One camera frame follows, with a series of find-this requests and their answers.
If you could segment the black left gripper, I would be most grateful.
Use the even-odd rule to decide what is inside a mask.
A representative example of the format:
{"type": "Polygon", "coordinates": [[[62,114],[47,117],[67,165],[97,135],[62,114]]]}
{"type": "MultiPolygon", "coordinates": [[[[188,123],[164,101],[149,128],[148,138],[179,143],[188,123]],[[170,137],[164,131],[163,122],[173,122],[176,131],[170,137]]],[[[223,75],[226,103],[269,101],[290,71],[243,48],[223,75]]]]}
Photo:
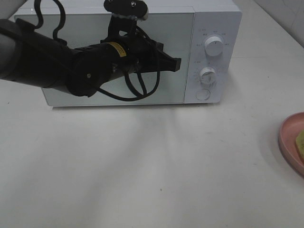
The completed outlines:
{"type": "Polygon", "coordinates": [[[151,39],[137,26],[136,20],[147,20],[149,15],[143,0],[105,0],[104,8],[113,16],[107,37],[100,42],[119,44],[126,53],[124,58],[135,60],[136,73],[180,70],[182,59],[169,56],[163,51],[162,43],[151,39]]]}

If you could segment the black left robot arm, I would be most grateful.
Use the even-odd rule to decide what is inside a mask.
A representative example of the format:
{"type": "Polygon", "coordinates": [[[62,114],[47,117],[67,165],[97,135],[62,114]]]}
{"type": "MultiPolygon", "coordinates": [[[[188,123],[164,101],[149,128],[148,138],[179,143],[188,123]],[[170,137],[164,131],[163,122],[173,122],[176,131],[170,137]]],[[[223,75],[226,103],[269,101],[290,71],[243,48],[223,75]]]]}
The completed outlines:
{"type": "Polygon", "coordinates": [[[127,98],[101,88],[102,84],[123,77],[133,94],[130,101],[152,95],[142,74],[176,72],[181,59],[163,51],[163,44],[151,39],[137,21],[148,16],[148,6],[141,0],[106,0],[111,13],[108,35],[100,43],[71,49],[58,32],[66,22],[66,12],[56,1],[60,21],[48,38],[37,30],[43,26],[41,2],[34,1],[37,24],[23,19],[0,21],[0,77],[2,80],[53,88],[74,96],[91,97],[100,92],[119,101],[127,98]]]}

